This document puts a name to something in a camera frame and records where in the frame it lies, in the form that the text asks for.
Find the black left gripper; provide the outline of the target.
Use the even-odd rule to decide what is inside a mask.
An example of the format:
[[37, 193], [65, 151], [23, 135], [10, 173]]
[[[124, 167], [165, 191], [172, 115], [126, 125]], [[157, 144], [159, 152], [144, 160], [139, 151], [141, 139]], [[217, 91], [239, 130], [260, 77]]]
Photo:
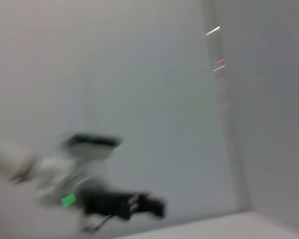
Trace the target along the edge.
[[165, 217], [165, 201], [149, 192], [101, 189], [86, 186], [78, 190], [78, 200], [84, 217], [118, 217], [129, 220], [136, 213]]

